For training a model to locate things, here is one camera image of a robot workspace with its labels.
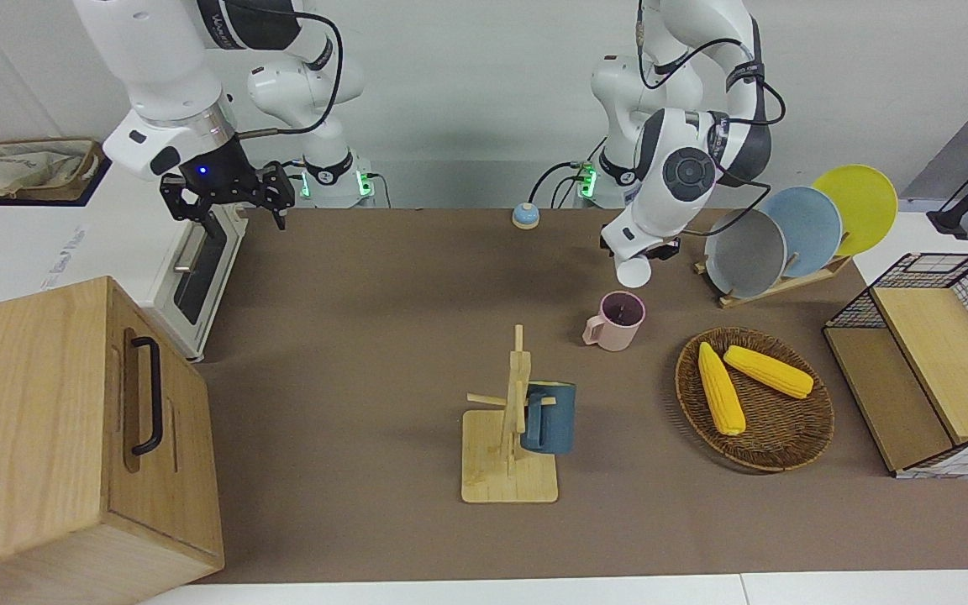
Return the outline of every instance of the brown tabletop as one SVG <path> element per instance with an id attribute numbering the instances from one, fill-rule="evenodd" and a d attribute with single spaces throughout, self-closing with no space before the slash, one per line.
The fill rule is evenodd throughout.
<path id="1" fill-rule="evenodd" d="M 613 214 L 293 211 L 250 222 L 199 365 L 210 388 L 227 567 L 208 582 L 968 568 L 968 481 L 896 480 L 821 334 L 864 286 L 836 278 L 722 310 L 657 263 L 633 345 L 581 344 L 618 290 L 598 231 Z M 534 379 L 577 384 L 560 501 L 460 500 L 465 395 L 503 395 L 513 326 Z M 673 369 L 688 338 L 748 326 L 829 388 L 833 443 L 763 475 L 699 443 Z"/>

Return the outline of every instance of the mug handle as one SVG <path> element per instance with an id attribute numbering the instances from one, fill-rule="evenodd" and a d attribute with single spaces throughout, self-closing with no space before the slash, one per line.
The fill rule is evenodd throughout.
<path id="1" fill-rule="evenodd" d="M 585 333 L 581 334 L 581 340 L 585 341 L 585 345 L 595 345 L 600 341 L 600 329 L 606 322 L 599 315 L 592 315 L 588 318 L 588 321 L 585 322 Z"/>

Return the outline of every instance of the yellow corn cob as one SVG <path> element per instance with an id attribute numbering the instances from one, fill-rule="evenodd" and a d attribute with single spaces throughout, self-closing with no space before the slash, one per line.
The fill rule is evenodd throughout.
<path id="1" fill-rule="evenodd" d="M 804 399 L 813 390 L 813 376 L 775 357 L 730 345 L 727 352 L 723 353 L 723 360 L 753 380 L 763 382 L 768 387 L 792 397 Z"/>
<path id="2" fill-rule="evenodd" d="M 740 435 L 745 432 L 745 414 L 730 375 L 718 353 L 708 342 L 702 342 L 697 354 L 697 368 L 700 371 L 700 384 L 704 387 L 704 398 L 712 413 L 715 429 L 723 435 Z"/>

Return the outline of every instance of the pink mug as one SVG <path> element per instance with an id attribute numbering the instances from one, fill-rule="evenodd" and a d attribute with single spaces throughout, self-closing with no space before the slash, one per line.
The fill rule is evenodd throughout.
<path id="1" fill-rule="evenodd" d="M 644 302 L 631 292 L 610 292 L 600 299 L 599 313 L 585 322 L 581 340 L 608 351 L 622 351 L 634 340 L 644 321 Z"/>

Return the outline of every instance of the woven tray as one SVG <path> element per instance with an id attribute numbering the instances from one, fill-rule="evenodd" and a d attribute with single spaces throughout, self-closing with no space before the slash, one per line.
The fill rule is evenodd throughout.
<path id="1" fill-rule="evenodd" d="M 795 399 L 727 367 L 745 413 L 745 432 L 734 437 L 721 435 L 712 423 L 697 369 L 697 349 L 703 341 L 721 356 L 729 345 L 741 345 L 802 368 L 813 376 L 813 391 L 807 398 Z M 816 460 L 831 441 L 834 411 L 827 388 L 801 356 L 768 334 L 744 327 L 718 327 L 697 334 L 682 348 L 675 384 L 682 411 L 697 434 L 712 449 L 743 466 L 788 471 Z"/>

